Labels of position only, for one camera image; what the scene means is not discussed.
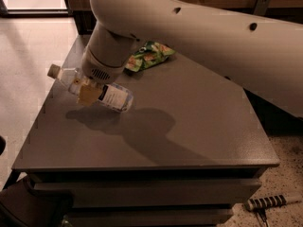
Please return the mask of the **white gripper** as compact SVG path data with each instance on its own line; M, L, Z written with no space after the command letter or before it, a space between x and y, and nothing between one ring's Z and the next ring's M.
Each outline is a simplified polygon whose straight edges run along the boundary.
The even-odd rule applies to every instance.
M83 52L81 69L83 74L97 83L113 83L122 73L123 67L111 67L100 62L92 53L89 46ZM98 85L82 84L77 102L82 106L94 104L102 90Z

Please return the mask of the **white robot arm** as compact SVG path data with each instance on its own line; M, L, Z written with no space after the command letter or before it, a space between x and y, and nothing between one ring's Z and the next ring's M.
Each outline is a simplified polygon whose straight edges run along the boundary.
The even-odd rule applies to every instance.
M90 0L97 19L81 67L112 83L146 41L166 44L296 117L303 116L303 26L178 0Z

